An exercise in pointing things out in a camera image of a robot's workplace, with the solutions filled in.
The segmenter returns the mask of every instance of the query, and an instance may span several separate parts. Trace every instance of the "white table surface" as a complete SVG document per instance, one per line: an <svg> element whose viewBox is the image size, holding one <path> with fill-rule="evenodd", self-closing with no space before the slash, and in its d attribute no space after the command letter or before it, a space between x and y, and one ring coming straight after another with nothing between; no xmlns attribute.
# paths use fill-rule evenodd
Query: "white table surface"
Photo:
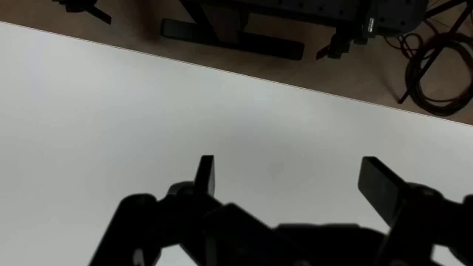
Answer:
<svg viewBox="0 0 473 266"><path fill-rule="evenodd" d="M203 154L217 198L271 226L386 232L356 188L364 155L451 199L473 192L470 126L10 24L0 40L2 264L87 264L123 196L164 196ZM191 263L173 250L161 264Z"/></svg>

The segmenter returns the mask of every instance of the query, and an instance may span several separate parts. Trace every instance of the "black cable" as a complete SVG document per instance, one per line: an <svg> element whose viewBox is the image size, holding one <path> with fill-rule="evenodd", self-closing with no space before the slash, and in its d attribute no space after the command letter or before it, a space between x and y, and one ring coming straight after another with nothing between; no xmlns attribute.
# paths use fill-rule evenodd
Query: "black cable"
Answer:
<svg viewBox="0 0 473 266"><path fill-rule="evenodd" d="M427 97L423 92L423 87L418 81L418 74L421 72L423 62L432 50L442 44L445 37L446 34L438 34L427 43L424 43L411 58L405 71L405 83L408 86L408 90L411 92L411 99L420 108L439 117L448 117L458 112L473 99L473 83L460 96L452 99L432 99ZM455 34L446 44L446 49L458 52L463 61L467 63L470 74L473 75L473 40L464 34Z"/></svg>

